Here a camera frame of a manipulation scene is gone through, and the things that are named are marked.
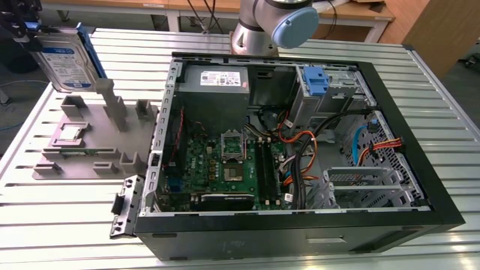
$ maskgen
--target ram slot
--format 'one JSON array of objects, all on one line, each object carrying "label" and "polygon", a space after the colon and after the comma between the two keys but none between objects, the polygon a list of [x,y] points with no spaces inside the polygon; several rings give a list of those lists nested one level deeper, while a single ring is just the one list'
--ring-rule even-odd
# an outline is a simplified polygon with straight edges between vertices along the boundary
[{"label": "ram slot", "polygon": [[267,199],[277,199],[277,179],[275,177],[275,168],[273,168],[273,155],[271,149],[271,143],[264,143],[261,145],[261,155],[263,155],[263,172],[265,176],[267,183]]},{"label": "ram slot", "polygon": [[255,144],[255,166],[260,201],[268,200],[268,183],[263,164],[263,142]]}]

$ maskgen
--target hard drive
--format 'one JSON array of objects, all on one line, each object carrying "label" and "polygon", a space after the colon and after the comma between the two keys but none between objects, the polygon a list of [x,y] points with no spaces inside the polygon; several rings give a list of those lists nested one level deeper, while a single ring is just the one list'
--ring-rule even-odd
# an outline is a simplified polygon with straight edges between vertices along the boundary
[{"label": "hard drive", "polygon": [[97,79],[107,75],[81,24],[75,28],[41,27],[35,39],[43,49],[32,55],[55,89],[59,92],[95,91]]}]

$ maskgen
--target robotic arm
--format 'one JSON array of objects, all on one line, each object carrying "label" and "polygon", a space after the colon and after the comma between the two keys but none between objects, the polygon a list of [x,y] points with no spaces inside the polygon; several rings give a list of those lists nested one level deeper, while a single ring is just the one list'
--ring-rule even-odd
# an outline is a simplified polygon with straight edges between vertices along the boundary
[{"label": "robotic arm", "polygon": [[277,46],[299,47],[319,26],[319,14],[311,6],[312,0],[241,0],[232,51],[271,56]]},{"label": "robotic arm", "polygon": [[43,48],[28,29],[39,27],[40,0],[0,1],[0,37],[13,38],[32,52]]},{"label": "robotic arm", "polygon": [[[312,1],[243,0],[232,51],[269,56],[277,53],[277,46],[287,49],[300,46],[319,25]],[[0,36],[13,38],[32,52],[43,49],[28,32],[39,26],[41,10],[40,0],[0,0]]]}]

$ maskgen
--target green motherboard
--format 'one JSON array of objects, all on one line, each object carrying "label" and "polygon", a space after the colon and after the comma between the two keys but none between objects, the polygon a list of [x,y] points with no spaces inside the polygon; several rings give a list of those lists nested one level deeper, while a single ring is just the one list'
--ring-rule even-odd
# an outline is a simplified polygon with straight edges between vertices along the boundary
[{"label": "green motherboard", "polygon": [[[195,193],[228,193],[251,194],[255,196],[252,210],[281,210],[284,205],[280,200],[268,202],[260,200],[256,164],[256,141],[247,140],[244,144],[244,160],[223,162],[220,139],[196,138],[188,141],[185,155],[185,173],[183,178],[168,178],[171,187],[171,200],[173,211],[188,211],[189,194]],[[284,153],[283,143],[269,143],[272,151],[273,167],[279,167],[279,158]],[[241,151],[239,142],[225,140],[224,152],[237,153]],[[280,194],[280,183],[276,181],[275,188]]]}]

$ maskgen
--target white table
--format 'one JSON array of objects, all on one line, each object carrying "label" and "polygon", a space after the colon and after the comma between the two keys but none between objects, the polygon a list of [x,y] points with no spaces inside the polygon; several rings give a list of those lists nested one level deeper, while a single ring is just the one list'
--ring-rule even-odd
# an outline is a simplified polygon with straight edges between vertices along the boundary
[{"label": "white table", "polygon": [[[105,12],[105,13],[123,13],[123,14],[145,14],[145,15],[164,15],[167,16],[168,26],[171,32],[180,32],[180,17],[195,16],[192,10],[172,10],[164,9],[163,5],[159,5],[155,8],[133,8],[133,7],[105,7],[105,6],[89,6],[81,4],[57,4],[57,3],[43,3],[44,9],[57,10],[57,11],[87,11],[87,12]],[[209,17],[211,13],[207,11],[196,12],[200,17]],[[239,19],[239,13],[228,12],[215,12],[217,18],[224,19]],[[320,18],[319,24],[331,25],[331,18]],[[371,27],[368,35],[364,42],[376,43],[381,37],[385,27],[388,25],[388,20],[347,20],[337,19],[337,25],[351,25],[351,26],[365,26]]]},{"label": "white table", "polygon": [[[97,29],[92,43],[124,102],[163,99],[171,52],[228,53],[227,35]],[[47,88],[0,161],[0,269],[465,269],[480,266],[480,133],[415,52],[311,40],[284,57],[373,63],[467,224],[381,254],[160,262],[137,238],[109,240],[123,179],[35,180],[32,165],[63,116]],[[88,103],[101,103],[83,93]]]}]

